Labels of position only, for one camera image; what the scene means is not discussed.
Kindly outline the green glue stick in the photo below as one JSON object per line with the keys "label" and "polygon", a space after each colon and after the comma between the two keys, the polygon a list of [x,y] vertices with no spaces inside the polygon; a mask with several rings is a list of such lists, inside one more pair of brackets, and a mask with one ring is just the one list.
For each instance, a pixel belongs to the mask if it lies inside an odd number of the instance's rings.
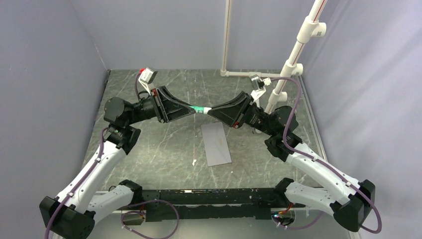
{"label": "green glue stick", "polygon": [[208,112],[212,109],[210,107],[198,107],[198,106],[191,106],[191,108],[197,113],[197,114],[205,114],[207,115]]}

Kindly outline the grey envelope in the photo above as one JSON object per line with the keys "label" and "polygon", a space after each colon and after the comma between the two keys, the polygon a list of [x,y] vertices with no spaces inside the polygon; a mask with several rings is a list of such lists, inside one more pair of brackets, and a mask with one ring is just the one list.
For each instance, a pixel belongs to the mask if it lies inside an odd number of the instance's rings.
{"label": "grey envelope", "polygon": [[232,163],[223,124],[203,124],[201,130],[208,167]]}

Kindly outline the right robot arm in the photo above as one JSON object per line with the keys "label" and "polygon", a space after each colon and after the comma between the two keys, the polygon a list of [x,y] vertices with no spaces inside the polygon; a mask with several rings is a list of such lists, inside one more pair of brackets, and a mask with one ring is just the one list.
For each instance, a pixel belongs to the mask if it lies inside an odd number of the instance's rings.
{"label": "right robot arm", "polygon": [[205,113],[227,126],[239,128],[244,124],[269,135],[265,145],[271,155],[288,163],[320,184],[320,188],[302,185],[284,178],[274,188],[277,205],[301,204],[330,216],[343,228],[357,232],[369,231],[363,225],[375,208],[375,185],[346,175],[322,159],[303,140],[293,133],[297,127],[294,110],[282,106],[268,114],[253,98],[241,92],[233,100],[214,106]]}

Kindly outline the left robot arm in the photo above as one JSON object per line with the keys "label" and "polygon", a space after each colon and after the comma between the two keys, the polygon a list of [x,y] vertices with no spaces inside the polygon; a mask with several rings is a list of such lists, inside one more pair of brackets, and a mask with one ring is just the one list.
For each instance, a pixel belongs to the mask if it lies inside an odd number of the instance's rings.
{"label": "left robot arm", "polygon": [[167,88],[150,90],[135,103],[122,98],[110,98],[104,107],[107,127],[100,133],[99,146],[78,175],[55,197],[45,197],[39,209],[46,227],[44,237],[85,239],[96,223],[114,210],[142,205],[142,187],[130,180],[120,182],[110,192],[97,196],[96,191],[138,142],[141,130],[133,125],[158,119],[168,123],[180,118],[203,113],[202,107],[183,102]]}

